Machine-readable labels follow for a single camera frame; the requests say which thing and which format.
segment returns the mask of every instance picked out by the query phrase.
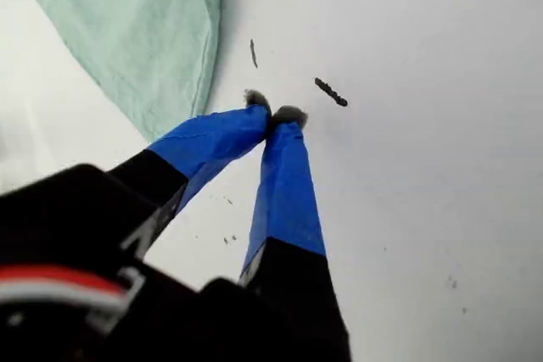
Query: white surface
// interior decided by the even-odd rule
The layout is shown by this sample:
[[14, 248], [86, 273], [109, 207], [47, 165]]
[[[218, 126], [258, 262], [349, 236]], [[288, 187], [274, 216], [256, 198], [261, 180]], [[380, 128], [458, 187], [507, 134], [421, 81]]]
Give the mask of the white surface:
[[[18, 157], [41, 174], [78, 160], [109, 167], [143, 145], [30, 3], [0, 0], [0, 165], [9, 185], [26, 181]], [[310, 114], [305, 138], [355, 359], [541, 360], [543, 0], [224, 0], [224, 8], [210, 109], [239, 107], [243, 89], [255, 87], [276, 108]], [[335, 105], [314, 76], [350, 106]], [[148, 260], [195, 287], [235, 278], [260, 153], [206, 187]]]

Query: gray rubber tip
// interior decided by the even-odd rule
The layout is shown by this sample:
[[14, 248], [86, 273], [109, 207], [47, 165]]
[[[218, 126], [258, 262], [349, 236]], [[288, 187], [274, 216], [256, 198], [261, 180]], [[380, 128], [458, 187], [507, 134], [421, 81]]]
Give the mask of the gray rubber tip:
[[299, 128], [303, 130], [307, 123], [307, 113], [295, 106], [282, 106], [271, 117], [271, 124], [274, 126], [290, 122], [296, 122]]
[[252, 106], [252, 105], [260, 105], [266, 108], [269, 115], [272, 115], [272, 108], [270, 108], [270, 104], [268, 103], [268, 100], [264, 95], [262, 95], [260, 92], [256, 91], [255, 89], [246, 89], [245, 90], [245, 105], [246, 106]]

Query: blue electrical tape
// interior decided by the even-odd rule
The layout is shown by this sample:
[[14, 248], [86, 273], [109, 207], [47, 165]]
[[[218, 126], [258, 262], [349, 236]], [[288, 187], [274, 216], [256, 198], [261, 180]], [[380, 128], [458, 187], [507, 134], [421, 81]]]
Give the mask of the blue electrical tape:
[[198, 116], [148, 147], [188, 178], [177, 212], [228, 163], [264, 140], [268, 119], [260, 105]]
[[266, 141], [244, 269], [268, 237], [326, 256], [309, 157], [294, 122]]

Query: mint green cloth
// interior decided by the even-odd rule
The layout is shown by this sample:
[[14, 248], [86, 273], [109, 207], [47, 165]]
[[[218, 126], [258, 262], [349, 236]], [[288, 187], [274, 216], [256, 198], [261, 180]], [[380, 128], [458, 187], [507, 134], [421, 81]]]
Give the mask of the mint green cloth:
[[37, 1], [68, 49], [147, 139], [203, 112], [220, 0]]

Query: cloth fold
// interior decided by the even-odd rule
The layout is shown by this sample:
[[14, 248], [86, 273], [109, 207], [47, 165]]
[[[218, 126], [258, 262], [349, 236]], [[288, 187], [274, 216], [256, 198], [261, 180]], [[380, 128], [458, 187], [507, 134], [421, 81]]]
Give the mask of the cloth fold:
[[148, 140], [204, 111], [220, 0], [37, 1], [74, 57]]

